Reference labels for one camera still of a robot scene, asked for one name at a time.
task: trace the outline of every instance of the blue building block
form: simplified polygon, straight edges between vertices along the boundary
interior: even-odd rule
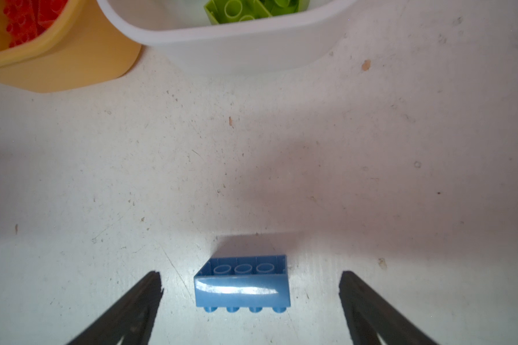
[[[194,276],[195,304],[212,313],[264,307],[283,313],[290,306],[286,256],[211,258]]]

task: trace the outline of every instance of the yellow container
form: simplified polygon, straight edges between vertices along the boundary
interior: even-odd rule
[[[8,48],[0,0],[0,83],[35,92],[96,84],[123,75],[141,45],[103,15],[96,0],[68,0],[55,23],[34,40]]]

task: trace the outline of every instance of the white container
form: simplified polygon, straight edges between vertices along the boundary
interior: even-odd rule
[[[310,64],[345,32],[355,0],[311,0],[300,13],[210,25],[207,0],[98,0],[127,37],[191,74],[280,71]]]

